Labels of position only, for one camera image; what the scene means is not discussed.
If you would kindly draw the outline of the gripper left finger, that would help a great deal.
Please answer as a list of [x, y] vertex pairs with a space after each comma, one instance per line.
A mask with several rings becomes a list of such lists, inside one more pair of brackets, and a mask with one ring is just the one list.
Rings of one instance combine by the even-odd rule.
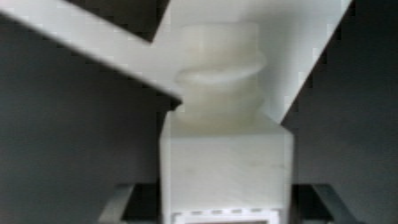
[[99, 218], [99, 224], [161, 224], [157, 183], [120, 184]]

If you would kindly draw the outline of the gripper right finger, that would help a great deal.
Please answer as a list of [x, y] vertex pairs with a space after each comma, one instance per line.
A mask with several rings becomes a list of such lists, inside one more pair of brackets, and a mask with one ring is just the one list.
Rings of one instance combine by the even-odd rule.
[[296, 184], [292, 224], [363, 224], [330, 184]]

